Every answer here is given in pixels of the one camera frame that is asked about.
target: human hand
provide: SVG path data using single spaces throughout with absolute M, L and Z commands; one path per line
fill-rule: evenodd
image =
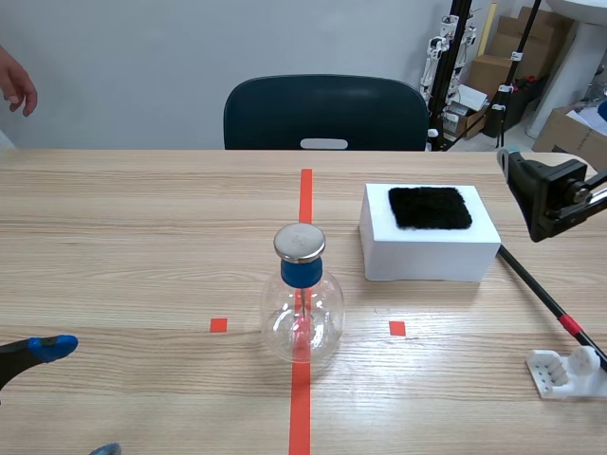
M 26 101 L 23 115 L 28 117 L 38 104 L 38 93 L 29 75 L 9 53 L 0 46 L 0 88 L 4 99 L 10 101 L 10 111 L 15 112 Z

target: metal lid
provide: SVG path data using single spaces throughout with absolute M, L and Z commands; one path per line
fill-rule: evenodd
M 324 252 L 324 234 L 314 225 L 296 223 L 283 227 L 274 237 L 274 249 L 283 261 L 306 264 Z

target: wooden table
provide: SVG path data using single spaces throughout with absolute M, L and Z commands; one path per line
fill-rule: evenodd
M 286 454 L 291 368 L 261 342 L 257 299 L 303 167 L 347 304 L 337 359 L 313 372 L 313 454 L 605 453 L 604 403 L 538 397 L 529 350 L 576 344 L 513 272 L 367 282 L 358 219 L 366 182 L 475 185 L 504 244 L 607 348 L 607 215 L 532 244 L 489 153 L 224 151 L 0 157 L 0 342 L 81 341 L 2 392 L 0 453 Z

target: blue flask neck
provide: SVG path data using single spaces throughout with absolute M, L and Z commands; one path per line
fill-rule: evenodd
M 293 264 L 281 261 L 281 277 L 283 281 L 296 289 L 307 289 L 321 280 L 322 259 L 311 263 Z

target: white sink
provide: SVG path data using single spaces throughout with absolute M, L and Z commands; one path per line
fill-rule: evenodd
M 561 16 L 597 26 L 607 26 L 607 0 L 546 0 Z
M 576 37 L 552 79 L 542 103 L 526 129 L 531 137 L 540 135 L 552 110 L 581 100 L 607 50 L 607 0 L 546 0 L 563 16 L 577 21 Z

